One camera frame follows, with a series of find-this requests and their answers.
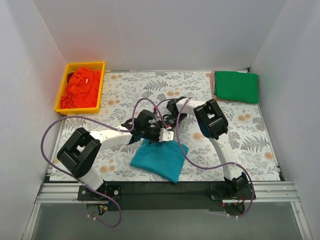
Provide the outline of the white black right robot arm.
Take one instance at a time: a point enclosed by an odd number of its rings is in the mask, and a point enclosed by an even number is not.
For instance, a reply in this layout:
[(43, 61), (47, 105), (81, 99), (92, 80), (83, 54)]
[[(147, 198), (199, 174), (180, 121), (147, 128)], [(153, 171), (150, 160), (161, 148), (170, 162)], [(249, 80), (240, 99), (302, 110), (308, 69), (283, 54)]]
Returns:
[(176, 117), (177, 123), (182, 115), (194, 116), (201, 133), (213, 145), (220, 162), (220, 165), (214, 167), (192, 165), (204, 170), (222, 168), (227, 195), (232, 199), (243, 196), (249, 185), (248, 177), (237, 162), (228, 136), (229, 123), (217, 101), (197, 101), (183, 96), (169, 100), (166, 108)]

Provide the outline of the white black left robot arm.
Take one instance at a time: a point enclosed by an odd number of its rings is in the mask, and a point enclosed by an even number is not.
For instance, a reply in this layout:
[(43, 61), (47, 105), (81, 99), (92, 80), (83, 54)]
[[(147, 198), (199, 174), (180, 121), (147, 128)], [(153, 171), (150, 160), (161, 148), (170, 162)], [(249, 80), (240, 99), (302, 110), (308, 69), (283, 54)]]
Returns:
[(117, 146), (126, 146), (146, 139), (160, 140), (161, 130), (165, 128), (154, 114), (142, 110), (138, 117), (128, 119), (115, 129), (88, 131), (77, 128), (58, 151), (56, 157), (75, 179), (89, 186), (89, 194), (95, 200), (106, 196), (104, 180), (93, 167), (99, 152)]

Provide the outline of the teal t shirt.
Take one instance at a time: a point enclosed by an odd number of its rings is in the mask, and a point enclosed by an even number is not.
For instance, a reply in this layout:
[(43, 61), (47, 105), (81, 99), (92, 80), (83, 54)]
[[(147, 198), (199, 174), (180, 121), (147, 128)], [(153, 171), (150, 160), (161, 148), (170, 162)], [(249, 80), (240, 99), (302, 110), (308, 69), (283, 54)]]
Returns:
[(176, 184), (188, 151), (187, 146), (179, 146), (177, 141), (149, 143), (145, 139), (132, 158), (130, 165)]

